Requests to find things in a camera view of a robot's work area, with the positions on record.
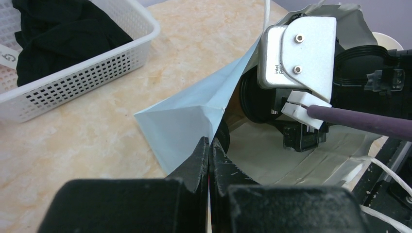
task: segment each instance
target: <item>beige table surface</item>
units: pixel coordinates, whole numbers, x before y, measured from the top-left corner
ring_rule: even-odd
[[[229,64],[261,32],[263,0],[169,0],[147,64],[25,123],[0,122],[0,232],[35,232],[78,178],[164,177],[133,114]],[[272,2],[271,22],[286,14]]]

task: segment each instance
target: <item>black cloth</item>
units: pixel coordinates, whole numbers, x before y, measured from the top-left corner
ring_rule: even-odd
[[[21,12],[16,41],[22,86],[129,43],[132,38],[88,0],[12,0]]]

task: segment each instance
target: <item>cable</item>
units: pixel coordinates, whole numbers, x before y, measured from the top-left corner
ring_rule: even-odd
[[[271,0],[265,0],[265,18],[263,21],[263,31],[265,31],[269,26],[270,2]]]
[[[390,217],[388,217],[388,216],[386,216],[386,215],[384,215],[384,214],[382,214],[382,213],[380,213],[380,212],[378,212],[374,209],[371,209],[371,208],[363,206],[363,205],[360,206],[360,209],[362,211],[364,211],[365,213],[371,215],[371,216],[377,217],[380,220],[382,220],[386,223],[389,223],[391,226],[395,227],[395,229],[397,229],[401,233],[412,233],[411,228],[403,225],[402,223],[396,221],[395,219],[390,218]]]
[[[375,158],[372,158],[370,156],[357,157],[356,159],[364,160],[364,161],[371,161],[372,163],[376,164],[378,167],[382,168],[389,176],[391,176],[412,197],[412,188],[409,187],[409,185],[406,184],[406,182],[403,181],[403,179],[401,179],[394,171],[392,171],[389,167],[387,167],[381,161],[379,161]]]
[[[372,158],[370,156],[362,156],[362,157],[353,157],[356,160],[363,160],[363,161],[370,161],[374,164],[376,164],[378,167],[382,168],[389,176],[391,176],[405,191],[412,197],[412,188],[409,187],[409,185],[406,184],[403,179],[401,179],[394,171],[392,171],[389,167],[387,167],[385,164],[383,164],[381,161],[379,161],[376,158]],[[364,211],[365,213],[377,217],[380,220],[390,224],[393,226],[395,229],[400,231],[401,233],[412,233],[412,229],[405,226],[404,224],[376,211],[373,210],[369,207],[360,205],[360,209]]]

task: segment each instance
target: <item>purple rod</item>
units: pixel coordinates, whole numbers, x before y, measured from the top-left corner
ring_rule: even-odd
[[[312,105],[311,118],[412,142],[412,120]]]

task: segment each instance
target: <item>wall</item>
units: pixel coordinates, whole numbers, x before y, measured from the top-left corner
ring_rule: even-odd
[[[296,11],[318,0],[274,0],[288,11]],[[357,3],[373,32],[387,34],[404,49],[412,49],[412,0],[327,0],[327,4]]]

